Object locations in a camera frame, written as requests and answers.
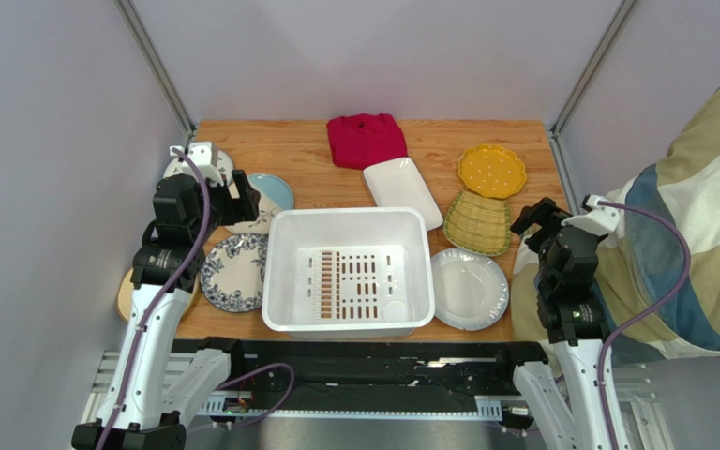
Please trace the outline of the yellow polka dot plate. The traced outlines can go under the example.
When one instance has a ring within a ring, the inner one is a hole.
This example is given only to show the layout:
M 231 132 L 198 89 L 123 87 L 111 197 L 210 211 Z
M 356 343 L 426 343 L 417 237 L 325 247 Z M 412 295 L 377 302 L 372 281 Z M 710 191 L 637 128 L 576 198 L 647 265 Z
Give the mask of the yellow polka dot plate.
M 518 194 L 528 177 L 518 155 L 498 144 L 479 144 L 458 159 L 457 173 L 464 186 L 480 196 L 506 200 Z

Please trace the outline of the woven bamboo tray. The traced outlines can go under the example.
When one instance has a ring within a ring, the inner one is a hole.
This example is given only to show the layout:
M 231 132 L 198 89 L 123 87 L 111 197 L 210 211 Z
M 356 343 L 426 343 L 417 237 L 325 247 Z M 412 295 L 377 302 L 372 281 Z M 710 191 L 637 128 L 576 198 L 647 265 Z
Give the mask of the woven bamboo tray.
M 445 238 L 457 248 L 498 257 L 511 245 L 510 226 L 507 200 L 461 190 L 448 208 L 442 230 Z

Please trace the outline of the white round plate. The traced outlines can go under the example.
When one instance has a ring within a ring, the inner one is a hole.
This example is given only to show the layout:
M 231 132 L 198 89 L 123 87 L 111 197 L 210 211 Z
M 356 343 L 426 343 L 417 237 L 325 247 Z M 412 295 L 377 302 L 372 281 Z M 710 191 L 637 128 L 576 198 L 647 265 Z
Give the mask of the white round plate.
M 430 262 L 436 318 L 462 331 L 479 331 L 503 317 L 510 289 L 495 261 L 453 247 L 437 253 Z

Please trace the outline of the white rectangular plate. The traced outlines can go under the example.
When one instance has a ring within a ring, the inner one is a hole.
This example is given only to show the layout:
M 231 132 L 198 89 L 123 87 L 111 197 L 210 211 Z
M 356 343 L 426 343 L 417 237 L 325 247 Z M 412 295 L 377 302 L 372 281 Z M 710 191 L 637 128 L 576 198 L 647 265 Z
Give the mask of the white rectangular plate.
M 443 214 L 411 158 L 369 166 L 363 170 L 363 177 L 377 206 L 415 209 L 423 217 L 427 231 L 443 225 Z

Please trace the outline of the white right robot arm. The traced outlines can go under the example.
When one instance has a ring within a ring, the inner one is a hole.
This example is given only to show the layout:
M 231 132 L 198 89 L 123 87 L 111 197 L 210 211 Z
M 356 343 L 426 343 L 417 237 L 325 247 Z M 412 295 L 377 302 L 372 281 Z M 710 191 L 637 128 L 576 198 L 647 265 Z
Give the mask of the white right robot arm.
M 607 314 L 593 290 L 601 241 L 619 223 L 599 196 L 571 215 L 544 198 L 522 209 L 515 234 L 538 231 L 525 244 L 539 261 L 537 315 L 562 369 L 561 393 L 547 362 L 517 362 L 514 385 L 549 449 L 627 449 L 614 388 Z

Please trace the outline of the white plastic bin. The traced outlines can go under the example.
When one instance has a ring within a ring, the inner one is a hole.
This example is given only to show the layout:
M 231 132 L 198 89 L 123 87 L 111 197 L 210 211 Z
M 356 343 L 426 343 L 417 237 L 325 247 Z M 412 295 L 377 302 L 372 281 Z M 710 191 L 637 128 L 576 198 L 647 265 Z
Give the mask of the white plastic bin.
M 409 207 L 297 209 L 272 221 L 264 324 L 291 338 L 398 338 L 435 315 L 426 223 Z

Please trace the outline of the light blue plate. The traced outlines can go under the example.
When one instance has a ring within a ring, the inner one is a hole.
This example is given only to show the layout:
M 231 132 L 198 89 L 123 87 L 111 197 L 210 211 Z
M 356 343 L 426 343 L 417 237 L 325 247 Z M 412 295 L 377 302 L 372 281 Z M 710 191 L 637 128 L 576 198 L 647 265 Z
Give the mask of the light blue plate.
M 269 234 L 276 215 L 294 209 L 294 195 L 290 186 L 280 177 L 255 173 L 247 177 L 250 185 L 260 192 L 259 216 L 254 221 L 244 221 L 225 229 L 232 234 L 257 233 Z

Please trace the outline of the white plate with red flowers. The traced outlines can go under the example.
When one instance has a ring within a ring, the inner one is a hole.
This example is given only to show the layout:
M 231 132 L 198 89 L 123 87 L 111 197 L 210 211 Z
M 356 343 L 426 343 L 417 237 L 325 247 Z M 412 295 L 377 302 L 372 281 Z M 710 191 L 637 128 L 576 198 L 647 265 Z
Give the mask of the white plate with red flowers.
M 219 150 L 217 154 L 217 171 L 219 172 L 219 175 L 222 179 L 222 181 L 229 185 L 232 180 L 232 171 L 235 169 L 233 160 L 231 157 L 224 152 L 223 150 Z M 169 165 L 166 167 L 165 172 L 163 174 L 164 178 L 179 174 L 182 172 L 182 162 L 178 159 L 173 159 Z

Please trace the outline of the blue floral plate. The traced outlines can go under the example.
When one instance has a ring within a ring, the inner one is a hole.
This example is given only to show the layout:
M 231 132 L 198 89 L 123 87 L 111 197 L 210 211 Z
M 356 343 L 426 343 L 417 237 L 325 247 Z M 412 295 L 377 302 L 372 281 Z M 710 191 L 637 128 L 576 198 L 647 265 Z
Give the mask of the blue floral plate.
M 250 312 L 263 303 L 268 238 L 241 233 L 221 241 L 207 255 L 201 272 L 201 292 L 215 308 Z

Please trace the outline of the patterned quilt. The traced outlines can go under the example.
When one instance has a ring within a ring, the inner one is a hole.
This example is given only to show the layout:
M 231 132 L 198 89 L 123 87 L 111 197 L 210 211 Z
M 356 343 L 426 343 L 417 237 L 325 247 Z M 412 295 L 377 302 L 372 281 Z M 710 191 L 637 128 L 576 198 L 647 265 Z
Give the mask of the patterned quilt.
M 598 248 L 594 292 L 616 366 L 720 355 L 720 87 L 668 149 L 609 198 L 626 205 Z

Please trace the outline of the red folded cloth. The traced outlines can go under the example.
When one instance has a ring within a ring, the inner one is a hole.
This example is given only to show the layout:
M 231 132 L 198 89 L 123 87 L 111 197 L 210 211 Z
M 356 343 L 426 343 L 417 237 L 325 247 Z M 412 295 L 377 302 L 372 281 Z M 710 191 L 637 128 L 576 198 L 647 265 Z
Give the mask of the red folded cloth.
M 388 113 L 339 116 L 327 122 L 326 131 L 332 161 L 340 168 L 364 170 L 408 156 L 404 133 Z

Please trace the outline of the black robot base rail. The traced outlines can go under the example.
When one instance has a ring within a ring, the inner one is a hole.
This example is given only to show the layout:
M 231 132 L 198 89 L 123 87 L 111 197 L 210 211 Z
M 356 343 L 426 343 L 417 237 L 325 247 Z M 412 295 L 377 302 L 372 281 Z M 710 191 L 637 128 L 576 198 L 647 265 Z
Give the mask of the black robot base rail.
M 529 342 L 177 339 L 174 353 L 235 350 L 231 378 L 253 412 L 474 413 L 480 396 L 515 397 L 516 367 L 546 363 Z

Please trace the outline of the aluminium frame post left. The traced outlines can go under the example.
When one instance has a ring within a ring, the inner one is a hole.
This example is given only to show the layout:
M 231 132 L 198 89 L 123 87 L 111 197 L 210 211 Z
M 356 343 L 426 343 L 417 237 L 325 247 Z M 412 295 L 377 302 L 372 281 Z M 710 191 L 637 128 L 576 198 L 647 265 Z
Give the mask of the aluminium frame post left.
M 128 31 L 133 36 L 144 60 L 152 72 L 161 93 L 169 104 L 172 113 L 184 134 L 190 140 L 194 137 L 197 125 L 180 96 L 170 72 L 165 67 L 161 55 L 143 22 L 135 3 L 131 0 L 114 0 Z

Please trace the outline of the aluminium frame post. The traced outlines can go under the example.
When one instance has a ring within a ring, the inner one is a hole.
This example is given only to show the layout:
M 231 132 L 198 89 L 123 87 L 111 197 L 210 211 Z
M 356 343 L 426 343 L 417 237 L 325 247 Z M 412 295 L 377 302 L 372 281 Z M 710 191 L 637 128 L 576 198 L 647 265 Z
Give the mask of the aluminium frame post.
M 184 134 L 190 140 L 194 137 L 197 125 L 180 96 L 170 72 L 165 67 L 161 55 L 143 22 L 135 3 L 131 0 L 114 0 L 128 31 L 133 36 L 144 60 L 152 72 L 161 93 L 169 104 L 172 113 Z
M 557 119 L 549 128 L 553 137 L 559 138 L 567 128 L 639 4 L 640 1 L 638 0 L 622 0 L 619 2 L 603 35 L 600 37 L 571 93 L 564 102 Z

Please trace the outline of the aluminium frame post right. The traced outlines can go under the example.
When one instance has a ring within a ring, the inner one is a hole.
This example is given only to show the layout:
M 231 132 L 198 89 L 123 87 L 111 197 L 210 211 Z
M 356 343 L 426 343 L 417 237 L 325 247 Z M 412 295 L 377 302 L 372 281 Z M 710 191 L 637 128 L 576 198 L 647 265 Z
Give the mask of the aluminium frame post right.
M 549 128 L 553 137 L 559 138 L 567 128 L 639 4 L 640 1 L 638 0 L 622 0 L 619 2 L 603 35 L 600 37 L 571 93 L 564 102 L 557 119 Z

